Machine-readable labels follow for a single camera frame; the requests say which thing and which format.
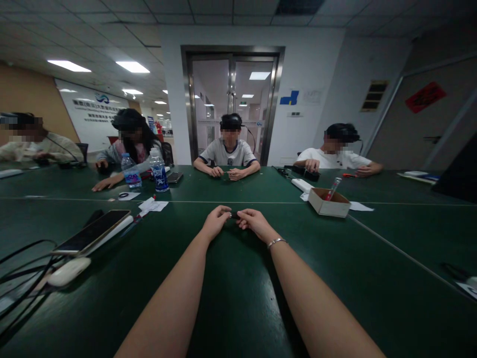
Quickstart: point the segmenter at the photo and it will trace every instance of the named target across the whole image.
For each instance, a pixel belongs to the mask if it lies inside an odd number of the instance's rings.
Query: silver bracelet
[[[286,240],[283,240],[283,239],[281,239],[281,238],[278,238],[278,239],[276,239],[276,240],[272,240],[272,241],[270,242],[270,244],[267,245],[267,249],[270,249],[273,244],[276,244],[276,243],[279,242],[279,241],[283,241],[283,242],[285,242],[285,243],[288,243]]]

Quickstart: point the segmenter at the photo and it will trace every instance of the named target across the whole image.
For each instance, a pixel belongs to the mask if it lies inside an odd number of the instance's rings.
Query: white mouse
[[[90,263],[91,259],[89,258],[73,259],[56,270],[47,282],[56,287],[64,286],[79,276]]]

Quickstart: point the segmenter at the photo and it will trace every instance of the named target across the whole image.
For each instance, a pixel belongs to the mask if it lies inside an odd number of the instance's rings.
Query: long black hair
[[[142,143],[146,151],[146,157],[149,156],[149,152],[154,144],[159,143],[159,139],[146,123],[146,119],[141,116],[139,112],[132,108],[120,109],[118,114],[113,120],[114,128],[121,131],[134,132],[139,128],[142,129],[142,135],[139,143]],[[129,153],[131,159],[138,163],[138,152],[136,150],[135,143],[127,136],[121,136],[121,141],[124,144],[126,153]]]

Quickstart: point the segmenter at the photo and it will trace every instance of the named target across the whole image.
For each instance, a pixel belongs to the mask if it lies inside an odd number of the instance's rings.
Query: person
[[[383,165],[370,161],[353,151],[343,150],[348,143],[359,140],[359,135],[351,123],[335,123],[324,133],[324,143],[319,149],[308,148],[298,155],[293,164],[305,167],[311,173],[318,169],[356,169],[358,177],[369,177],[380,173]]]
[[[245,166],[245,169],[233,168],[228,171],[231,181],[243,179],[260,170],[260,163],[253,155],[250,145],[239,139],[242,119],[236,114],[225,114],[220,122],[220,133],[223,139],[214,140],[205,151],[194,161],[194,167],[211,177],[224,175],[219,166]],[[214,161],[216,167],[208,167],[209,161]]]
[[[72,140],[43,127],[43,118],[32,113],[2,113],[2,129],[12,130],[19,141],[8,142],[0,147],[0,161],[49,161],[83,162],[83,154]]]
[[[129,153],[130,158],[138,165],[139,173],[149,169],[149,152],[151,148],[159,148],[160,141],[146,123],[146,119],[135,109],[120,109],[114,116],[112,125],[119,130],[119,139],[109,148],[102,150],[96,157],[96,166],[108,167],[109,163],[121,164],[122,154]],[[123,173],[104,179],[94,186],[92,191],[112,188],[124,179]]]
[[[159,286],[116,358],[185,357],[204,280],[207,248],[231,217],[216,207]],[[270,249],[280,285],[311,357],[384,357],[346,306],[257,210],[238,212],[238,226]]]

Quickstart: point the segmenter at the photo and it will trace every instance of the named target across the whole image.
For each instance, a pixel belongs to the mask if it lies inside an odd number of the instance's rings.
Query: smartphone
[[[182,178],[182,173],[174,172],[167,177],[167,182],[172,184],[177,184],[181,178]]]
[[[131,213],[130,210],[111,210],[83,228],[72,238],[53,249],[52,255],[77,255],[88,249]]]

